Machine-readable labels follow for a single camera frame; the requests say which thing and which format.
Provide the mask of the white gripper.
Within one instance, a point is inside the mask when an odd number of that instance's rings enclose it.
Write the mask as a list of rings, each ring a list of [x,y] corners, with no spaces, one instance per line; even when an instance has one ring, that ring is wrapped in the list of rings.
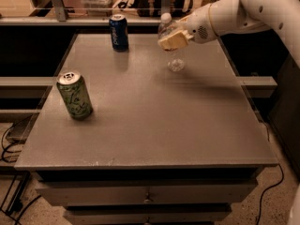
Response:
[[[157,44],[164,51],[174,51],[184,48],[192,39],[204,44],[218,38],[213,29],[210,18],[210,4],[195,9],[192,13],[180,20],[186,30],[176,30],[161,38]]]

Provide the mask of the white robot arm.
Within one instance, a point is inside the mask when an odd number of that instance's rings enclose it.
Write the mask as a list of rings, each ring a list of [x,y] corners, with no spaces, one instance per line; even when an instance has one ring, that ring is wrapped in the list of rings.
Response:
[[[274,30],[300,67],[300,0],[219,0],[195,9],[167,27],[157,44],[165,51],[190,41],[204,44],[227,34]]]

